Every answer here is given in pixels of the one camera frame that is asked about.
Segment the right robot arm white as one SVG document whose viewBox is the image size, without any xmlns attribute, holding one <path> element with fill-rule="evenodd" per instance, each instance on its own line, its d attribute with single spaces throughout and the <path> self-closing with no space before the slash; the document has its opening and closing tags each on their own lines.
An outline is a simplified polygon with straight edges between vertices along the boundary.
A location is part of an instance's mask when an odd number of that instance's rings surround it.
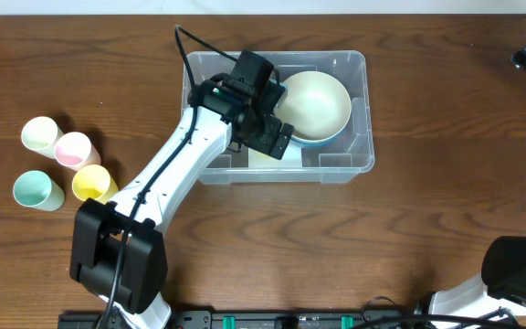
<svg viewBox="0 0 526 329">
<path fill-rule="evenodd" d="M 495 239 L 481 273 L 433 293 L 418 308 L 428 328 L 491 328 L 526 316 L 526 237 Z"/>
</svg>

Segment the dark blue bowl front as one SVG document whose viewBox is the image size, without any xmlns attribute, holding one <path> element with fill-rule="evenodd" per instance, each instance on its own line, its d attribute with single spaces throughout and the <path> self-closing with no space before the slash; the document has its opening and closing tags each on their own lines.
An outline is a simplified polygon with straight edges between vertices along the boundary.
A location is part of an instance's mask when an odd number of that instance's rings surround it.
<svg viewBox="0 0 526 329">
<path fill-rule="evenodd" d="M 349 122 L 335 120 L 298 120 L 291 141 L 301 148 L 318 148 L 335 142 L 345 131 Z"/>
</svg>

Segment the mint green cup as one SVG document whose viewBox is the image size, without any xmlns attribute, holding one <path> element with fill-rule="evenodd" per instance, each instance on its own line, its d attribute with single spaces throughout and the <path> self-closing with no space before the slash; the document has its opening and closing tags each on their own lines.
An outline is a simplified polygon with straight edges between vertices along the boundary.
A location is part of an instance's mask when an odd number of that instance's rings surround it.
<svg viewBox="0 0 526 329">
<path fill-rule="evenodd" d="M 64 201 L 59 185 L 42 171 L 28 171 L 17 178 L 13 186 L 15 201 L 23 206 L 43 211 L 55 211 Z"/>
</svg>

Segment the pink cup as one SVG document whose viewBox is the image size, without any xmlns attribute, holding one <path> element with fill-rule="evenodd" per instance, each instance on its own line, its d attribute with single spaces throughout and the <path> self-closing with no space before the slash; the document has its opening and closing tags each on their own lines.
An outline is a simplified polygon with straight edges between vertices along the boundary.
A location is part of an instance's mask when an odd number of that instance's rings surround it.
<svg viewBox="0 0 526 329">
<path fill-rule="evenodd" d="M 88 165 L 100 165 L 100 154 L 90 138 L 79 132 L 66 133 L 55 145 L 57 162 L 69 169 L 78 171 Z"/>
</svg>

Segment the cream white cup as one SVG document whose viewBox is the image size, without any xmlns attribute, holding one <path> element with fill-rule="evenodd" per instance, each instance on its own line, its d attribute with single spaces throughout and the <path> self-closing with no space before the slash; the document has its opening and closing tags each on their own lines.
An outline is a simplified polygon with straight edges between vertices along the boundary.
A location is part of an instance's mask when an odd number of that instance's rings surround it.
<svg viewBox="0 0 526 329">
<path fill-rule="evenodd" d="M 55 159 L 56 144 L 63 135 L 53 119 L 39 116 L 25 124 L 21 132 L 21 142 L 28 150 Z"/>
</svg>

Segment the yellow cup front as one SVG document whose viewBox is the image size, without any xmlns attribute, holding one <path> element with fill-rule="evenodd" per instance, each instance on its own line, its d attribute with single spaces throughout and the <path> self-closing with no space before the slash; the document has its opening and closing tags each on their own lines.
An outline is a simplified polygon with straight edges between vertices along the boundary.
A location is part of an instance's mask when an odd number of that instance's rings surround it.
<svg viewBox="0 0 526 329">
<path fill-rule="evenodd" d="M 74 175 L 72 192 L 81 201 L 91 198 L 106 204 L 119 192 L 119 188 L 105 167 L 91 164 L 82 167 Z"/>
</svg>

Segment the large beige bowl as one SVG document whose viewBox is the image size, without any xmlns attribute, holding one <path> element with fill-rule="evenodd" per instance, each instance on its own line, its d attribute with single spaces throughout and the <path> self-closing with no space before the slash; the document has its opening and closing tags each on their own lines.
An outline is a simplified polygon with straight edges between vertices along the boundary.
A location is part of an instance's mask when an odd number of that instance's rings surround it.
<svg viewBox="0 0 526 329">
<path fill-rule="evenodd" d="M 302 71 L 287 78 L 284 84 L 287 96 L 274 111 L 284 123 L 292 125 L 298 120 L 316 119 L 350 120 L 352 100 L 343 84 L 333 76 L 319 71 Z"/>
</svg>

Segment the white label in container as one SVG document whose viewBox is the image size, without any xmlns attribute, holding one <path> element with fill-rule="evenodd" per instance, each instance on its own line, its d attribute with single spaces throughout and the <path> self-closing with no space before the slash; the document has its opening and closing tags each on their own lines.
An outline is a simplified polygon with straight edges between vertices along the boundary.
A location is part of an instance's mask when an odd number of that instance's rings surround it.
<svg viewBox="0 0 526 329">
<path fill-rule="evenodd" d="M 248 167 L 259 169 L 300 168 L 302 167 L 301 148 L 294 143 L 290 143 L 280 160 L 249 149 Z"/>
</svg>

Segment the clear plastic storage container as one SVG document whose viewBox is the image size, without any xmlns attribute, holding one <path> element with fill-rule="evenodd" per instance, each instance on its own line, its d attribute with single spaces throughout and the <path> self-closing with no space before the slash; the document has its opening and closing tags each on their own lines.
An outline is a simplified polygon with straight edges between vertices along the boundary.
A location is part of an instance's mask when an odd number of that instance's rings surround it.
<svg viewBox="0 0 526 329">
<path fill-rule="evenodd" d="M 344 133 L 318 148 L 301 148 L 300 168 L 249 168 L 248 148 L 225 151 L 198 180 L 204 185 L 234 183 L 318 182 L 345 184 L 373 168 L 375 155 L 366 60 L 356 50 L 260 51 L 279 71 L 282 80 L 302 71 L 327 73 L 343 84 L 352 100 L 352 116 Z"/>
</svg>

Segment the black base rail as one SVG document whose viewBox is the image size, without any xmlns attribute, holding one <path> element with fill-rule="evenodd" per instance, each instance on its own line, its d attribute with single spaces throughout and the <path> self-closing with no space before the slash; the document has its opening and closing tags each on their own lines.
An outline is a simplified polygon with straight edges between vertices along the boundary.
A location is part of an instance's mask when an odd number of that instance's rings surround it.
<svg viewBox="0 0 526 329">
<path fill-rule="evenodd" d="M 174 313 L 164 329 L 347 329 L 347 328 L 517 328 L 513 315 L 498 309 L 484 315 L 484 324 L 448 323 L 429 319 L 398 322 L 405 314 L 395 308 L 373 308 L 358 313 Z"/>
</svg>

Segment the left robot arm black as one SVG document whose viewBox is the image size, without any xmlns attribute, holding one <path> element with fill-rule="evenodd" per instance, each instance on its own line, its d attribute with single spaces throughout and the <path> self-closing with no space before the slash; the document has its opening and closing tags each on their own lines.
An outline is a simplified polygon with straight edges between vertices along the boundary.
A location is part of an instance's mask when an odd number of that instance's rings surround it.
<svg viewBox="0 0 526 329">
<path fill-rule="evenodd" d="M 164 328 L 164 237 L 200 174 L 230 144 L 281 159 L 292 125 L 273 111 L 286 96 L 273 64 L 244 50 L 228 73 L 190 85 L 189 106 L 150 163 L 108 201 L 91 197 L 75 216 L 69 275 L 108 300 L 96 327 L 118 311 L 129 328 Z"/>
</svg>

